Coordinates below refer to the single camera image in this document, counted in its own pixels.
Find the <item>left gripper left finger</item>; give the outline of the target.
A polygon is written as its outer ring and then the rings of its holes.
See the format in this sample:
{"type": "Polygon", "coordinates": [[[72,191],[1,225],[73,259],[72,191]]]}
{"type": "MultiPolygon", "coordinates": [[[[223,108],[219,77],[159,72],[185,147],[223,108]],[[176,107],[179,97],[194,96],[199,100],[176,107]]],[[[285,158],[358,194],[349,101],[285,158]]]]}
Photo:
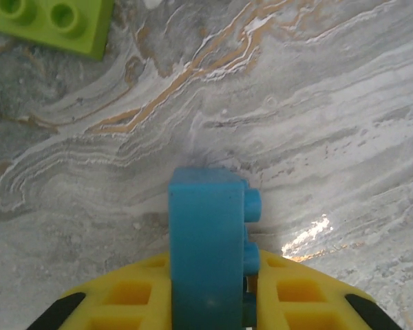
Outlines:
{"type": "Polygon", "coordinates": [[[169,254],[71,288],[26,330],[171,330],[169,254]]]}

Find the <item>blue lego brick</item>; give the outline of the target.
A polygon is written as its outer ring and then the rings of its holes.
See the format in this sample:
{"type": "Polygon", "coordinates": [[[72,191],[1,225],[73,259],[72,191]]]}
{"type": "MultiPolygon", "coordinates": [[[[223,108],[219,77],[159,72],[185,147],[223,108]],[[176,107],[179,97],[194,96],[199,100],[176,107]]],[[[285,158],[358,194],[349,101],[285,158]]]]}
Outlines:
{"type": "Polygon", "coordinates": [[[255,327],[247,279],[260,269],[246,224],[260,220],[261,195],[225,168],[182,167],[168,186],[173,330],[255,327]]]}

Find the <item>lime green lego brick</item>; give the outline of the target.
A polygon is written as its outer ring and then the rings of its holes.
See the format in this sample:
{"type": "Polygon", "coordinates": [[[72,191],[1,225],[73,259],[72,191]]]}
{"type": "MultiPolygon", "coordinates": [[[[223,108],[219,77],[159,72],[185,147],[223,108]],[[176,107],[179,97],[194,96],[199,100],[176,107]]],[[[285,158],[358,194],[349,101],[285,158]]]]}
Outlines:
{"type": "Polygon", "coordinates": [[[101,60],[114,0],[0,0],[0,33],[101,60]]]}

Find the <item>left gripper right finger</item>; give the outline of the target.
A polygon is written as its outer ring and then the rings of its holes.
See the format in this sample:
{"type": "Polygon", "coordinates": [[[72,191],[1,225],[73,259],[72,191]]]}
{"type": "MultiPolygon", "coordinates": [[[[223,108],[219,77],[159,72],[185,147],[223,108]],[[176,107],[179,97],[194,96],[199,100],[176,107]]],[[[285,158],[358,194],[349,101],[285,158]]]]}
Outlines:
{"type": "Polygon", "coordinates": [[[257,330],[402,330],[364,291],[260,251],[257,330]]]}

